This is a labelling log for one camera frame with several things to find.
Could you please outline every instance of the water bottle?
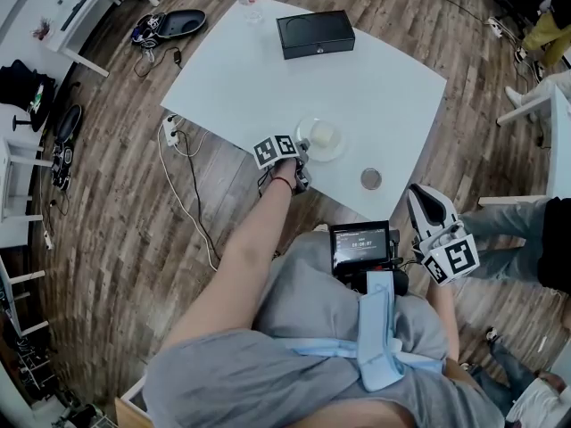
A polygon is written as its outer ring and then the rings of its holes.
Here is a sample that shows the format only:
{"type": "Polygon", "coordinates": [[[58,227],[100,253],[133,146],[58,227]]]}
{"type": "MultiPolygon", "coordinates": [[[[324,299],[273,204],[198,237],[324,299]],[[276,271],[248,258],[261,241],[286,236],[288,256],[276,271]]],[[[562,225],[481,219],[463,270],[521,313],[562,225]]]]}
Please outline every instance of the water bottle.
{"type": "Polygon", "coordinates": [[[257,24],[263,19],[260,2],[258,0],[238,0],[244,10],[244,17],[248,23],[257,24]]]}

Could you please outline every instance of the black box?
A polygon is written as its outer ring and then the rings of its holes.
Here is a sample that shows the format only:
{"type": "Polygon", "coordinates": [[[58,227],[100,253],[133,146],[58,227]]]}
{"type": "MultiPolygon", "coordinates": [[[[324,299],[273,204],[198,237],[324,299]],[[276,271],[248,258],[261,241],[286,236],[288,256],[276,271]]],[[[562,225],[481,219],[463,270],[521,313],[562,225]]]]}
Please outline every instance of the black box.
{"type": "Polygon", "coordinates": [[[345,11],[312,12],[277,19],[284,59],[352,51],[355,32],[345,11]]]}

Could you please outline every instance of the forearm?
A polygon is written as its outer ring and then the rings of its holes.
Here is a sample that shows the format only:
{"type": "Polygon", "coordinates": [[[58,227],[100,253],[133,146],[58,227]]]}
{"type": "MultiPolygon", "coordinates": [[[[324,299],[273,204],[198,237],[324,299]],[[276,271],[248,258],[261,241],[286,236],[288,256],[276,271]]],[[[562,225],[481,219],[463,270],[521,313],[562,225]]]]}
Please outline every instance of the forearm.
{"type": "Polygon", "coordinates": [[[456,313],[454,311],[454,292],[452,291],[452,287],[449,284],[441,287],[431,277],[428,292],[426,293],[426,300],[443,322],[450,347],[449,357],[454,361],[458,361],[459,336],[456,313]]]}
{"type": "Polygon", "coordinates": [[[252,327],[291,198],[285,182],[269,184],[228,240],[218,272],[175,325],[163,348],[206,334],[252,327]]]}

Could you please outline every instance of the gray shirt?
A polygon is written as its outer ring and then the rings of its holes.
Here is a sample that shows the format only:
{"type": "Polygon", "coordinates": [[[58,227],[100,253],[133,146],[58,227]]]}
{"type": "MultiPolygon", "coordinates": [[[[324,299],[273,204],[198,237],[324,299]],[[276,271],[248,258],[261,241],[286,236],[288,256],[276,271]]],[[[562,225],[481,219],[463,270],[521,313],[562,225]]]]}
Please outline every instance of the gray shirt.
{"type": "MultiPolygon", "coordinates": [[[[399,382],[367,392],[354,360],[299,356],[270,337],[357,340],[359,294],[331,276],[329,245],[326,233],[302,235],[274,260],[257,331],[211,334],[151,360],[144,397],[155,428],[278,427],[341,399],[398,403],[419,427],[504,426],[500,410],[465,383],[407,367],[399,382]]],[[[403,351],[446,357],[445,332],[425,300],[396,297],[395,321],[403,351]]]]}

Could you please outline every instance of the wooden floor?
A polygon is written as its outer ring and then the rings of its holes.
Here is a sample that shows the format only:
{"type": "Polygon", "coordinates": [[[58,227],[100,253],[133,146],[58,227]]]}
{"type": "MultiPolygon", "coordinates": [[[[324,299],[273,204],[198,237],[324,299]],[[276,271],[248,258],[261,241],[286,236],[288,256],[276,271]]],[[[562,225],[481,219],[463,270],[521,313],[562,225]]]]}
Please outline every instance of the wooden floor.
{"type": "MultiPolygon", "coordinates": [[[[201,8],[210,27],[235,0],[161,0],[160,11],[201,8]]],[[[545,192],[549,149],[539,149],[537,126],[520,122],[499,129],[496,117],[510,109],[503,88],[526,88],[513,65],[513,49],[480,21],[444,0],[281,0],[312,11],[345,9],[358,29],[390,43],[447,78],[448,83],[413,181],[472,210],[481,195],[545,192]]],[[[498,9],[485,0],[452,0],[487,19],[498,9]]],[[[128,42],[133,24],[152,8],[127,0],[111,13],[90,42],[86,57],[110,73],[104,79],[78,67],[73,98],[85,108],[77,142],[66,217],[52,212],[55,249],[43,250],[35,229],[35,268],[54,345],[57,371],[87,401],[104,407],[144,372],[172,324],[211,277],[200,236],[179,208],[162,172],[157,129],[160,102],[179,70],[171,53],[146,78],[133,68],[140,57],[128,42]]],[[[183,63],[204,34],[176,44],[183,63]]],[[[163,48],[157,49],[157,56],[163,48]]],[[[145,61],[138,68],[144,69],[145,61]]],[[[522,66],[521,73],[533,80],[522,66]]],[[[403,103],[414,96],[402,90],[403,103]]],[[[193,147],[202,130],[185,122],[193,147]]],[[[53,138],[47,139],[51,147],[53,138]]],[[[185,205],[196,212],[187,160],[162,142],[165,160],[185,205]]],[[[256,201],[259,175],[252,157],[216,136],[207,136],[194,158],[203,198],[204,224],[219,252],[256,201]]],[[[60,195],[42,176],[45,200],[60,195]]],[[[295,198],[280,244],[321,222],[358,220],[352,211],[311,191],[295,198]]],[[[413,233],[404,202],[391,217],[400,228],[402,252],[410,255],[413,233]]],[[[509,245],[502,241],[494,245],[509,245]]],[[[415,267],[413,287],[427,276],[415,267]]],[[[497,374],[482,333],[496,325],[515,355],[532,368],[547,366],[567,333],[559,326],[561,295],[519,283],[457,283],[461,359],[481,362],[497,374]],[[538,347],[547,337],[542,353],[538,347]]]]}

